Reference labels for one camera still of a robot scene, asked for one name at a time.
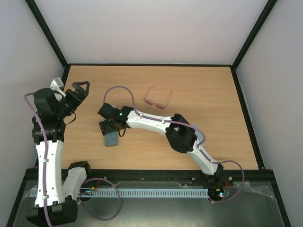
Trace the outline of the grey-blue glasses case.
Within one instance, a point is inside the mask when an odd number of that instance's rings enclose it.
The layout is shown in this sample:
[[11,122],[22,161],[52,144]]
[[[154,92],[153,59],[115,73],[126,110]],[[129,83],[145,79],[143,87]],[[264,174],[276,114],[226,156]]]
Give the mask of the grey-blue glasses case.
[[104,136],[104,145],[106,147],[114,147],[118,145],[118,132],[112,132]]

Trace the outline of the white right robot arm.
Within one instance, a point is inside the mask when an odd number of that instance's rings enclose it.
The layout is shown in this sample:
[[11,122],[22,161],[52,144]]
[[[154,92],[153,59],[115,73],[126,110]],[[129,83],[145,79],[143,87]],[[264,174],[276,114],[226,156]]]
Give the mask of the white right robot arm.
[[211,185],[223,180],[223,166],[204,149],[204,141],[196,135],[198,128],[180,114],[172,117],[156,116],[140,112],[132,107],[115,108],[104,103],[98,115],[104,118],[99,123],[102,135],[129,129],[144,129],[164,135],[176,152],[189,155],[201,168]]

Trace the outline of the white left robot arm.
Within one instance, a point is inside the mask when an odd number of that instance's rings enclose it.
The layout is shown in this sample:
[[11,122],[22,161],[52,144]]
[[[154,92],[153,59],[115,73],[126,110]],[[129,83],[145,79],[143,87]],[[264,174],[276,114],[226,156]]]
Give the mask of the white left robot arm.
[[75,222],[78,215],[77,197],[80,188],[91,174],[87,161],[72,163],[67,177],[62,179],[62,151],[64,119],[75,113],[89,94],[90,83],[74,82],[72,89],[63,90],[60,78],[54,78],[48,88],[31,96],[32,137],[38,157],[38,188],[34,208],[27,212],[27,220],[38,227],[54,227]]

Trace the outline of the blue cleaning cloth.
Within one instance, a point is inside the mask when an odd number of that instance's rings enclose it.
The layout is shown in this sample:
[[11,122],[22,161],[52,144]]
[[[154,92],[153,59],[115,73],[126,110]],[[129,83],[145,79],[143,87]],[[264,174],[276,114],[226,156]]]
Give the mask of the blue cleaning cloth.
[[193,124],[193,127],[195,128],[195,135],[198,141],[204,143],[206,140],[205,134],[199,129],[198,125]]

